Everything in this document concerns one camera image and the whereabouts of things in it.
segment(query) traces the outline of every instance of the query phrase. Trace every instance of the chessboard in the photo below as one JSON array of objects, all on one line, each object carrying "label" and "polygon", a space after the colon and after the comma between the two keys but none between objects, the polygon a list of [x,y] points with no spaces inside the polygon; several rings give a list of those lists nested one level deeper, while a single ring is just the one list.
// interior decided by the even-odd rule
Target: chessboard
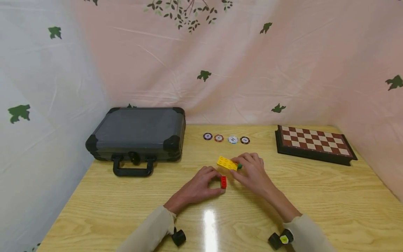
[{"label": "chessboard", "polygon": [[277,152],[351,166],[357,157],[343,134],[278,125]]}]

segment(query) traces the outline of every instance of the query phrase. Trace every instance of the tree branch print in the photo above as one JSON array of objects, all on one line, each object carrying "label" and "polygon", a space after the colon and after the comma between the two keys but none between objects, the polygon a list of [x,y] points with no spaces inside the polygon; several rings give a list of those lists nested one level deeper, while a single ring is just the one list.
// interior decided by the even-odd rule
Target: tree branch print
[{"label": "tree branch print", "polygon": [[[233,5],[230,0],[220,0],[218,2],[221,2],[225,12]],[[165,3],[162,0],[153,0],[146,6],[144,12],[150,8],[154,10],[155,14],[175,21],[175,26],[179,30],[184,26],[187,27],[190,34],[200,26],[200,22],[197,19],[199,14],[205,13],[207,15],[206,22],[212,25],[215,24],[217,19],[215,15],[218,14],[217,7],[210,8],[206,0],[202,0],[202,3],[196,3],[195,0],[167,0]]]}]

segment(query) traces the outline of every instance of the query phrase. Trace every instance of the hand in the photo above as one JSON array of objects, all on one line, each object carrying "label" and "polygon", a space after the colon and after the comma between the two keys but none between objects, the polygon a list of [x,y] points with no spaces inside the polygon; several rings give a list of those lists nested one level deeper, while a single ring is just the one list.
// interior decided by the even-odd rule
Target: hand
[{"label": "hand", "polygon": [[264,170],[263,159],[257,153],[244,153],[232,161],[242,165],[246,175],[230,170],[232,176],[252,192],[262,196],[279,213],[284,222],[291,222],[295,217],[302,214],[287,199],[287,197],[276,188]]},{"label": "hand", "polygon": [[165,203],[164,207],[170,212],[178,214],[189,204],[199,203],[225,193],[225,190],[221,188],[208,188],[208,184],[213,178],[221,179],[221,174],[211,166],[204,166]]},{"label": "hand", "polygon": [[263,159],[257,153],[244,153],[233,158],[232,161],[241,164],[242,170],[246,172],[245,175],[242,175],[230,170],[232,176],[249,190],[266,199],[277,191],[276,186],[264,170]]}]

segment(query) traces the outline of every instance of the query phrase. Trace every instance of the sleeve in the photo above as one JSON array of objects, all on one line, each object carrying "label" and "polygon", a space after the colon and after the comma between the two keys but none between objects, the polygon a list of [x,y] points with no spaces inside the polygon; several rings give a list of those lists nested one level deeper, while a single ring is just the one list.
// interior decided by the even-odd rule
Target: sleeve
[{"label": "sleeve", "polygon": [[174,233],[176,215],[159,206],[121,244],[116,252],[152,252],[168,234]]},{"label": "sleeve", "polygon": [[295,252],[336,252],[320,227],[309,216],[295,217],[290,223],[283,225],[294,236],[291,244]]}]

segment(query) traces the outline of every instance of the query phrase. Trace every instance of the white poker chip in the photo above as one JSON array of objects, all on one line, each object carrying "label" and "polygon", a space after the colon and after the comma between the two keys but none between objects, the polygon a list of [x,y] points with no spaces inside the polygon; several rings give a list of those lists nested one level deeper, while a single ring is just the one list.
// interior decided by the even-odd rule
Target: white poker chip
[{"label": "white poker chip", "polygon": [[232,143],[232,144],[236,144],[236,143],[238,142],[238,138],[235,137],[235,136],[233,136],[233,135],[231,135],[231,136],[229,136],[229,138],[228,138],[228,142],[230,142],[230,143]]},{"label": "white poker chip", "polygon": [[249,138],[247,138],[247,137],[241,137],[241,143],[243,143],[243,144],[248,144],[248,143],[250,143],[251,142],[251,140],[249,140]]},{"label": "white poker chip", "polygon": [[203,135],[203,138],[206,140],[211,140],[213,138],[213,135],[211,133],[205,133]]}]

